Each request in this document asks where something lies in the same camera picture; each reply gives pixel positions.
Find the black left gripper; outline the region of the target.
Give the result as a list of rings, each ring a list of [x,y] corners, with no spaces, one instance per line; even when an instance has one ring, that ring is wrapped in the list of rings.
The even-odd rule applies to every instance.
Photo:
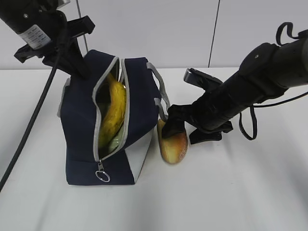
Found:
[[[36,56],[42,58],[43,64],[56,66],[67,74],[76,75],[81,79],[88,79],[90,69],[81,54],[77,38],[85,34],[91,34],[95,24],[88,16],[67,21],[64,15],[60,15],[62,20],[56,36],[44,45],[42,42],[48,38],[47,34],[37,25],[27,30],[27,38],[34,38],[35,44],[39,48],[34,48],[28,41],[27,44],[17,50],[14,57],[21,63]]]

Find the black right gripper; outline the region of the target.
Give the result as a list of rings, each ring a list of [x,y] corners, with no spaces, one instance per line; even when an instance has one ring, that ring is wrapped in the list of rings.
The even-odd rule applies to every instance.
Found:
[[[221,125],[211,122],[210,124],[214,124],[214,128],[206,128],[205,125],[203,125],[203,122],[206,122],[206,120],[202,118],[201,121],[199,121],[196,117],[198,113],[196,113],[192,107],[191,104],[174,104],[168,108],[168,120],[162,128],[163,139],[186,132],[185,122],[196,128],[196,130],[189,135],[191,144],[206,141],[220,141],[222,139],[221,132],[229,133],[233,130],[230,121],[223,122]]]

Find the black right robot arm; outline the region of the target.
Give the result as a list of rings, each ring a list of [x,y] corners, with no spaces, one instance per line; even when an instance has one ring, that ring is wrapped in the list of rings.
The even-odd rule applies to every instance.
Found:
[[[162,137],[184,131],[185,123],[195,127],[192,144],[219,141],[232,131],[231,119],[256,103],[276,99],[292,87],[308,83],[308,41],[298,39],[282,46],[263,43],[252,50],[226,81],[198,71],[186,70],[184,81],[204,93],[187,105],[172,105]]]

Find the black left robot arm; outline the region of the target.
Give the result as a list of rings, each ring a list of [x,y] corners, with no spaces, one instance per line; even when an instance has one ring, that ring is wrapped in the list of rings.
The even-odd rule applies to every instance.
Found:
[[[24,63],[38,57],[46,66],[87,79],[78,37],[91,34],[95,24],[88,16],[69,21],[61,7],[67,0],[2,0],[0,19],[26,44],[14,54]]]

